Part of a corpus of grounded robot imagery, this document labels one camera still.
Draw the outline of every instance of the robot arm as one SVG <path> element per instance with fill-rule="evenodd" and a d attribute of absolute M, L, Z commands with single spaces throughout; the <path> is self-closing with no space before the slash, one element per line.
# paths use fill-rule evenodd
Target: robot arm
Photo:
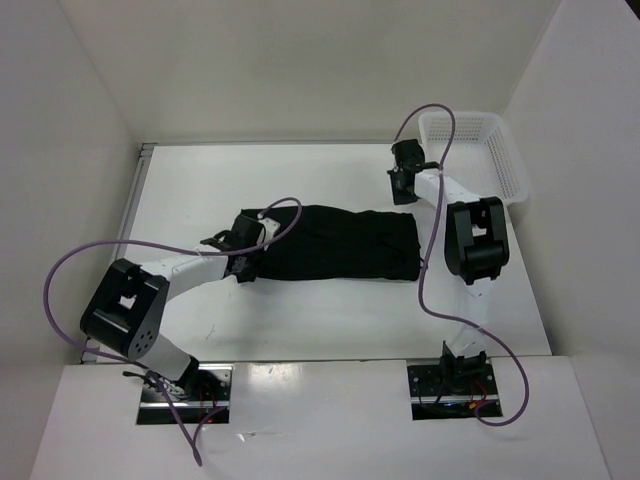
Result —
<path fill-rule="evenodd" d="M 243 256 L 224 252 L 264 243 L 279 228 L 269 218 L 254 220 L 240 215 L 231 230 L 201 242 L 197 250 L 202 255 L 176 255 L 142 264 L 124 258 L 114 261 L 82 315 L 81 330 L 189 393 L 198 387 L 203 373 L 196 358 L 160 334 L 166 303 L 230 275 L 239 283 L 255 280 L 264 250 Z"/>
<path fill-rule="evenodd" d="M 439 165 L 425 162 L 417 140 L 405 140 L 392 147 L 395 166 L 388 173 L 396 205 L 413 203 L 418 198 L 434 207 L 440 190 Z M 465 299 L 458 316 L 485 324 L 489 298 L 502 267 L 509 260 L 509 243 L 502 201 L 482 198 L 444 175 L 446 227 L 444 256 L 449 271 L 460 278 Z M 450 340 L 459 355 L 476 355 L 482 336 L 464 327 Z"/>

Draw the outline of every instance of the folded cloth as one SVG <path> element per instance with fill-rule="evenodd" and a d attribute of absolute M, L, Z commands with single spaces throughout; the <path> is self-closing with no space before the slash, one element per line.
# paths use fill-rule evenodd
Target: folded cloth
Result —
<path fill-rule="evenodd" d="M 281 225 L 293 221 L 297 207 L 269 210 Z M 242 210 L 257 218 L 259 209 Z M 298 224 L 266 251 L 258 276 L 274 280 L 327 278 L 418 279 L 420 243 L 409 213 L 348 212 L 309 205 Z"/>

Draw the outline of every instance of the metal base plate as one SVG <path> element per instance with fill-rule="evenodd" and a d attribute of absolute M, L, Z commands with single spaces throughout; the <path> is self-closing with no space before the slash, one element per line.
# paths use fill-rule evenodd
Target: metal base plate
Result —
<path fill-rule="evenodd" d="M 183 423 L 200 423 L 200 420 L 212 408 L 226 407 L 214 415 L 208 423 L 229 423 L 229 406 L 231 397 L 231 380 L 233 365 L 231 364 L 200 364 L 200 370 L 208 370 L 217 379 L 215 398 L 201 398 L 198 394 L 180 396 L 169 392 L 174 406 Z M 169 410 L 169 406 L 161 393 L 145 385 L 140 395 L 137 425 L 166 425 L 176 421 Z"/>
<path fill-rule="evenodd" d="M 407 378 L 414 420 L 473 417 L 475 405 L 489 400 L 495 403 L 488 403 L 482 408 L 482 417 L 502 416 L 498 387 L 489 363 L 483 374 L 473 381 L 443 385 L 437 359 L 408 362 Z"/>

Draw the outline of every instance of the plastic basket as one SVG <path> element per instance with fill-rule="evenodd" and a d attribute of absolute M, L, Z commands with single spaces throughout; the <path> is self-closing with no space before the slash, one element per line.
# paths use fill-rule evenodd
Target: plastic basket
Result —
<path fill-rule="evenodd" d="M 445 172 L 480 196 L 497 196 L 505 205 L 523 202 L 529 182 L 511 131 L 500 115 L 454 112 L 456 134 Z M 451 133 L 444 112 L 426 112 L 418 120 L 427 161 L 440 161 Z"/>

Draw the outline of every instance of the white tabletop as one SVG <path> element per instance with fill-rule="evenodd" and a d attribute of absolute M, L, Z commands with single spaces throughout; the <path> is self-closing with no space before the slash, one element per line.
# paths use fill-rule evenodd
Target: white tabletop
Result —
<path fill-rule="evenodd" d="M 141 387 L 125 367 L 69 366 L 31 480 L 608 479 L 569 360 L 522 363 L 529 409 L 497 429 L 412 421 L 403 361 L 239 364 L 230 423 L 199 439 L 202 468 L 176 425 L 135 425 Z M 522 381 L 509 359 L 494 369 L 510 415 Z"/>
<path fill-rule="evenodd" d="M 242 208 L 296 196 L 307 205 L 412 212 L 424 247 L 434 210 L 424 201 L 394 207 L 386 174 L 391 165 L 389 145 L 380 144 L 156 147 L 131 215 L 130 238 L 192 247 L 228 229 Z M 444 264 L 443 230 L 427 302 L 455 313 L 462 289 Z M 489 329 L 518 355 L 549 355 L 511 225 L 508 234 L 511 257 L 493 292 Z M 165 255 L 126 250 L 136 262 Z M 228 278 L 172 300 L 161 326 L 178 346 L 210 361 L 436 357 L 442 340 L 457 329 L 419 309 L 416 283 L 344 279 L 237 285 Z M 504 355 L 491 344 L 488 353 Z"/>

